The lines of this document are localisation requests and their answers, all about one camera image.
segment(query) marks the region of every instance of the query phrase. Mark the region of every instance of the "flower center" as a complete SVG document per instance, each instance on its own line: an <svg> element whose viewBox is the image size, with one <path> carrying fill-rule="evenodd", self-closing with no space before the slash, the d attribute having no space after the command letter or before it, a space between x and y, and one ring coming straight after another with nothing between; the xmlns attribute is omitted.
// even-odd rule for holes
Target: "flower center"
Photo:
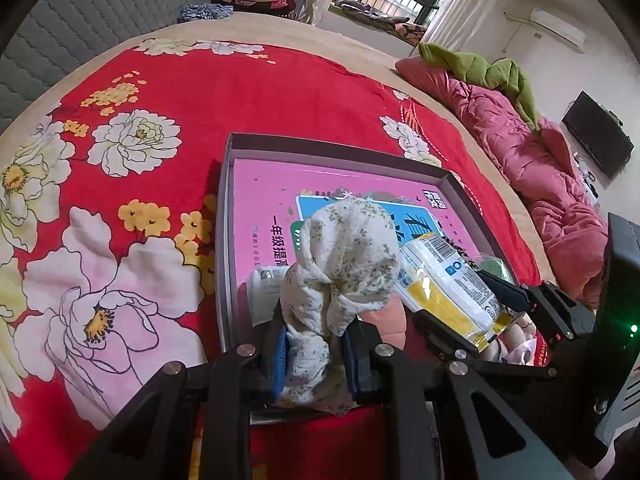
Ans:
<svg viewBox="0 0 640 480"><path fill-rule="evenodd" d="M150 123L146 119L142 119L136 128L136 137L139 139L155 139L162 136L162 124Z"/></svg>
<svg viewBox="0 0 640 480"><path fill-rule="evenodd" d="M12 164L2 172L2 187L7 191L20 191L28 176L27 170L17 164Z"/></svg>
<svg viewBox="0 0 640 480"><path fill-rule="evenodd" d="M84 327L87 342L97 343L103 340L113 328L113 312L103 308L96 309L94 317Z"/></svg>

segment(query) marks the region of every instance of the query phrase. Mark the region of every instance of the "black flat screen tv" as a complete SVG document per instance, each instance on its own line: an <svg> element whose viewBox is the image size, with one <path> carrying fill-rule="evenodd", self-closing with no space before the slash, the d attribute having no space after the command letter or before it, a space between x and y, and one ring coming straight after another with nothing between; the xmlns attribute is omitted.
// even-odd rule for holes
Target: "black flat screen tv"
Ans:
<svg viewBox="0 0 640 480"><path fill-rule="evenodd" d="M613 178L634 148L618 121L580 92L562 122L607 177Z"/></svg>

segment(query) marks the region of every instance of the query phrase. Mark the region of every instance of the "padded headboard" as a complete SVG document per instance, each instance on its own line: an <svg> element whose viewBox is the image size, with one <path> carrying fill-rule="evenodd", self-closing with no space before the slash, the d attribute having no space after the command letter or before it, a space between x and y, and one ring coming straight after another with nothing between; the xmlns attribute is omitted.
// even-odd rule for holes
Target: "padded headboard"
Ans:
<svg viewBox="0 0 640 480"><path fill-rule="evenodd" d="M39 0L0 57L0 134L33 101L112 46L210 0Z"/></svg>

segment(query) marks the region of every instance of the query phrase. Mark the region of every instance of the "air conditioner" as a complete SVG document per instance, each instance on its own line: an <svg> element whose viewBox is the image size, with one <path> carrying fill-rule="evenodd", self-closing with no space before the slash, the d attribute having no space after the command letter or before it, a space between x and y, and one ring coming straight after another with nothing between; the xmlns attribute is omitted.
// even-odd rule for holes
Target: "air conditioner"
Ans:
<svg viewBox="0 0 640 480"><path fill-rule="evenodd" d="M565 20L561 20L557 16L537 7L531 11L530 20L540 27L548 28L548 30L573 43L581 50L583 49L584 40L586 40L587 36L571 23L567 23Z"/></svg>

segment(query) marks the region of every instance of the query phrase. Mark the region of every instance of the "barcode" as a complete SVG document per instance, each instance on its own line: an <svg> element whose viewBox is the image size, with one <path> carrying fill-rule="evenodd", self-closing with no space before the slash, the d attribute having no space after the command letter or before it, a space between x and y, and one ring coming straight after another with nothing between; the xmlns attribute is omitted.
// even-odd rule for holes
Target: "barcode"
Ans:
<svg viewBox="0 0 640 480"><path fill-rule="evenodd" d="M444 238L440 238L439 236L431 237L429 240L431 246L438 251L438 254L443 260L449 258L456 250L451 247L449 244L444 241Z"/></svg>

